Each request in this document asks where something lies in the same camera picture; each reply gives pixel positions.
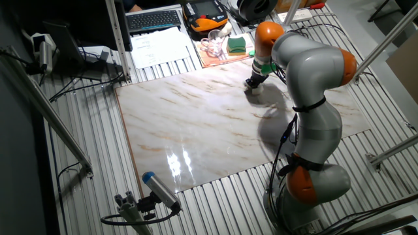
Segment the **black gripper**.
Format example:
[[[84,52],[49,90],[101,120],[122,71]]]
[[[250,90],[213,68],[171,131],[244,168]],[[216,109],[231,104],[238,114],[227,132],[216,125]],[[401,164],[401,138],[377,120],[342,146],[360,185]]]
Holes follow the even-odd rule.
[[[261,89],[263,87],[263,82],[268,78],[268,75],[261,76],[258,74],[253,74],[250,78],[246,79],[244,85],[248,89]]]

